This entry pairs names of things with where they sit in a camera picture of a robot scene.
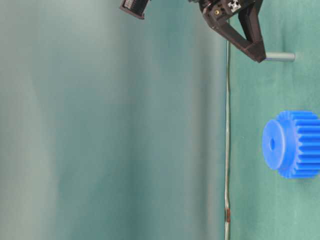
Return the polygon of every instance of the teal backdrop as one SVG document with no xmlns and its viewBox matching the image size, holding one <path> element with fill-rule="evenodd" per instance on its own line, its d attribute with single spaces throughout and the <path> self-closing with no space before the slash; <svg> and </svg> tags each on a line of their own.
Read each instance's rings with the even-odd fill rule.
<svg viewBox="0 0 320 240">
<path fill-rule="evenodd" d="M 319 176 L 285 179 L 262 153 L 264 126 L 277 114 L 320 114 L 320 1 L 300 4 L 265 0 L 259 16 L 266 50 L 296 53 L 295 62 L 258 64 L 231 49 L 231 240 L 320 239 Z"/>
<path fill-rule="evenodd" d="M 226 42 L 119 5 L 0 1 L 0 239 L 223 239 Z"/>
</svg>

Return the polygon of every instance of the green fabric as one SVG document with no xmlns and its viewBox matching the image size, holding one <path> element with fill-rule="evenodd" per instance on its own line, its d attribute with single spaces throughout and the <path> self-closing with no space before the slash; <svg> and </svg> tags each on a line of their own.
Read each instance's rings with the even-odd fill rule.
<svg viewBox="0 0 320 240">
<path fill-rule="evenodd" d="M 1 1 L 1 240 L 223 239 L 226 42 L 120 3 Z"/>
<path fill-rule="evenodd" d="M 261 147 L 265 124 L 281 111 L 320 114 L 320 2 L 301 4 L 265 0 L 259 15 L 266 50 L 296 53 L 294 63 L 258 64 L 231 49 L 231 240 L 319 239 L 320 178 L 282 178 Z"/>
</svg>

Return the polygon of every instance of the blue gear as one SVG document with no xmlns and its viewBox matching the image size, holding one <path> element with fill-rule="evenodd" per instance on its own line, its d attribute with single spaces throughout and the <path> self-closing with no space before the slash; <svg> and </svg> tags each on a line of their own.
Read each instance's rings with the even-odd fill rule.
<svg viewBox="0 0 320 240">
<path fill-rule="evenodd" d="M 310 111 L 283 111 L 264 127 L 267 165 L 287 179 L 316 176 L 320 170 L 320 120 Z"/>
</svg>

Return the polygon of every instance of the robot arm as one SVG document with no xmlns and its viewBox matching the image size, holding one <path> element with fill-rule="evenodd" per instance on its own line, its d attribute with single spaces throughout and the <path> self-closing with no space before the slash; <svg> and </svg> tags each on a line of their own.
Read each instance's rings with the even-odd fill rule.
<svg viewBox="0 0 320 240">
<path fill-rule="evenodd" d="M 149 0 L 123 0 L 120 9 L 144 19 Z M 230 41 L 252 60 L 260 63 L 266 59 L 258 14 L 263 0 L 189 0 L 199 3 L 202 15 L 209 27 Z M 228 20 L 238 14 L 245 38 Z"/>
</svg>

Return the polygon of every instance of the metal pole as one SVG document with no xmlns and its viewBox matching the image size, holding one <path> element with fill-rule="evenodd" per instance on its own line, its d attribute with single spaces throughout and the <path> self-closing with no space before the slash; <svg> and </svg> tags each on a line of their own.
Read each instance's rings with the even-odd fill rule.
<svg viewBox="0 0 320 240">
<path fill-rule="evenodd" d="M 291 52 L 267 52 L 265 61 L 273 62 L 294 62 L 296 54 Z"/>
</svg>

